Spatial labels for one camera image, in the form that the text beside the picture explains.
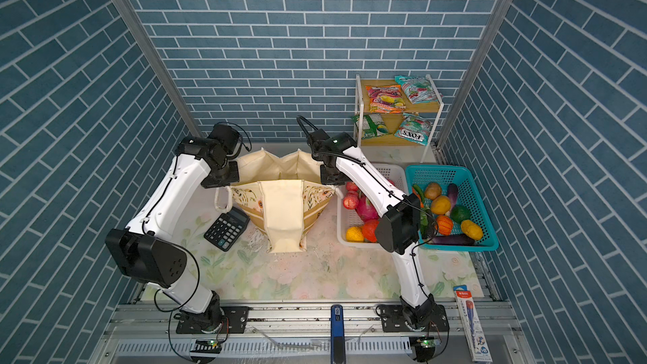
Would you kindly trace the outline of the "cream floral tote bag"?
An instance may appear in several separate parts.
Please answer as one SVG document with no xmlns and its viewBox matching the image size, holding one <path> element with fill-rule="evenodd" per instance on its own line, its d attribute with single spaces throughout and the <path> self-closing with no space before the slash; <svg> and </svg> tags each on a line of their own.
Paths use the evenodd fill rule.
<svg viewBox="0 0 647 364">
<path fill-rule="evenodd" d="M 321 183 L 321 163 L 301 150 L 278 157 L 264 149 L 237 163 L 239 181 L 217 188 L 216 211 L 242 209 L 269 239 L 271 253 L 305 251 L 308 231 L 335 195 L 333 185 Z"/>
</svg>

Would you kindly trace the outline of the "pink dragon fruit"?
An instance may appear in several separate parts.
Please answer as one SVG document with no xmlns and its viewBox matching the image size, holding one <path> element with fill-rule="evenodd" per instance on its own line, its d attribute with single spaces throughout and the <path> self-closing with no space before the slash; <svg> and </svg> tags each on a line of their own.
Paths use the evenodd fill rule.
<svg viewBox="0 0 647 364">
<path fill-rule="evenodd" d="M 365 195 L 359 197 L 355 211 L 362 222 L 378 220 L 380 218 L 377 209 Z"/>
</svg>

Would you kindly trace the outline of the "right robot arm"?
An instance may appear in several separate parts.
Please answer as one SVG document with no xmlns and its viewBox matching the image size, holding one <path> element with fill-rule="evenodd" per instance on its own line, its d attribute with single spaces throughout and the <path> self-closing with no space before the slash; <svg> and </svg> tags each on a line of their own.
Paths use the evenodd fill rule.
<svg viewBox="0 0 647 364">
<path fill-rule="evenodd" d="M 376 208 L 376 239 L 393 259 L 405 323 L 412 330 L 433 325 L 447 327 L 445 308 L 429 291 L 421 269 L 419 232 L 421 215 L 426 211 L 418 199 L 399 190 L 379 173 L 348 134 L 331 137 L 304 116 L 298 116 L 297 122 L 313 159 L 321 163 L 321 183 L 341 186 L 352 182 Z"/>
</svg>

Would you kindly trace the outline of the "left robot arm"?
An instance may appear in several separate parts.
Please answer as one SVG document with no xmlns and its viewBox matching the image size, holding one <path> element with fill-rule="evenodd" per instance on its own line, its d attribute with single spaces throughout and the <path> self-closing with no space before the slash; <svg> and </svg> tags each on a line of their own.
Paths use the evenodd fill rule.
<svg viewBox="0 0 647 364">
<path fill-rule="evenodd" d="M 218 332 L 224 314 L 217 293 L 190 272 L 187 265 L 195 257 L 187 247 L 174 243 L 174 232 L 196 190 L 238 181 L 236 158 L 242 146 L 239 133 L 230 128 L 207 138 L 184 138 L 163 182 L 142 210 L 124 229 L 112 229 L 105 238 L 120 272 L 177 303 L 180 318 L 195 333 Z"/>
</svg>

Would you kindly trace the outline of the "red tomato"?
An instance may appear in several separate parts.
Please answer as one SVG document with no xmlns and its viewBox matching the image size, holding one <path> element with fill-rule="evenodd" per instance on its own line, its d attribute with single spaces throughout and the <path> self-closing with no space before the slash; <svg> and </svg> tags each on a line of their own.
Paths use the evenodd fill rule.
<svg viewBox="0 0 647 364">
<path fill-rule="evenodd" d="M 376 230 L 378 224 L 379 220 L 376 219 L 364 222 L 362 226 L 362 236 L 364 237 L 365 241 L 370 243 L 377 242 Z"/>
</svg>

